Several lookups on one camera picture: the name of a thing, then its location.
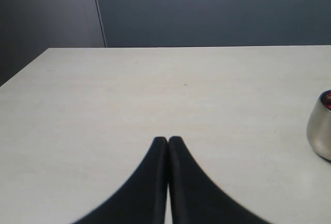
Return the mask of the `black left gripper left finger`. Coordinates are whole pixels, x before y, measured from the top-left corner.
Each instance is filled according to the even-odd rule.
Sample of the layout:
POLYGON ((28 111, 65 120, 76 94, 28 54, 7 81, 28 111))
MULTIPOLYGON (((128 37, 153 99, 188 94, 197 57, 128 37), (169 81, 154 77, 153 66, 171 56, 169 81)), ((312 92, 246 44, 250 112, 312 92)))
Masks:
POLYGON ((164 223, 168 190, 168 142, 155 137, 129 179, 76 223, 164 223))

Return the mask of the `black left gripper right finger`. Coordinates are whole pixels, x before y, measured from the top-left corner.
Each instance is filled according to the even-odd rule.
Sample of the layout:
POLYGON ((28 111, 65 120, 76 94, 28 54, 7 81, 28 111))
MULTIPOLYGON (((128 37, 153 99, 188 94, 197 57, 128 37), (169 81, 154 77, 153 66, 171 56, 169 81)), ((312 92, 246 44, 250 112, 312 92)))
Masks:
POLYGON ((168 142, 173 223, 268 223, 223 192, 201 169, 184 140, 168 142))

